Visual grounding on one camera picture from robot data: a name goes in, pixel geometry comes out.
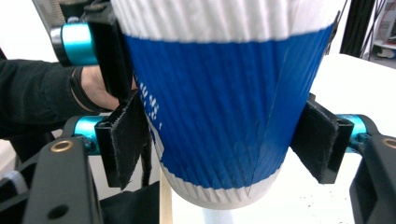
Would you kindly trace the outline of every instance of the person's hand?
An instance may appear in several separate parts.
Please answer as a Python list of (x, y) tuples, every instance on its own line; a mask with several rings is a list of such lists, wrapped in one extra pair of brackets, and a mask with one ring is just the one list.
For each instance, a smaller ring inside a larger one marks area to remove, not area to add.
[[(119, 100), (106, 91), (99, 66), (85, 66), (81, 73), (81, 87), (92, 102), (103, 108), (115, 110)], [(136, 89), (133, 80), (132, 90)]]

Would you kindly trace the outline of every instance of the person's arm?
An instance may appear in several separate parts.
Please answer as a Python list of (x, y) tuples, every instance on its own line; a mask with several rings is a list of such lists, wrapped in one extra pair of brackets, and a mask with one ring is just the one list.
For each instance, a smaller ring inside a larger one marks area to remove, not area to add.
[(106, 92), (103, 80), (93, 79), (101, 78), (100, 70), (95, 69), (98, 68), (66, 68), (59, 63), (0, 60), (0, 125), (49, 124), (76, 115), (97, 114), (99, 110), (87, 108), (84, 101), (78, 100), (80, 96), (72, 91), (70, 77), (79, 74), (82, 92), (92, 98), (95, 105), (115, 109), (118, 100)]

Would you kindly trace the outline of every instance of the table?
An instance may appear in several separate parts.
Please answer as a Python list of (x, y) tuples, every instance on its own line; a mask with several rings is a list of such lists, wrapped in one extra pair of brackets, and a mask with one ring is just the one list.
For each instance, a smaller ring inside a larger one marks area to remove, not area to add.
[[(334, 114), (363, 114), (384, 135), (396, 136), (396, 70), (343, 54), (327, 55), (311, 92)], [(347, 153), (336, 183), (320, 185), (289, 149), (282, 170), (258, 202), (228, 211), (210, 210), (179, 197), (161, 176), (161, 222), (354, 223), (349, 186), (361, 156)]]

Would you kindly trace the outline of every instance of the black sweater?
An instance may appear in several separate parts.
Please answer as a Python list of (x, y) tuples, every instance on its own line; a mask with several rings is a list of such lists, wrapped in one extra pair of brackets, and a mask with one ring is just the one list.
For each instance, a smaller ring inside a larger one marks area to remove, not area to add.
[(69, 78), (81, 67), (0, 59), (0, 138), (27, 127), (51, 125), (76, 115), (92, 115), (76, 102)]

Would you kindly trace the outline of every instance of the cup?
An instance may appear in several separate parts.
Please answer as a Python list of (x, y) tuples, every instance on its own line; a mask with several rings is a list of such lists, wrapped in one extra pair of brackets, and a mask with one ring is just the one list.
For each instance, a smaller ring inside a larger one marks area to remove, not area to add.
[(163, 172), (233, 209), (278, 175), (332, 32), (331, 0), (114, 0)]

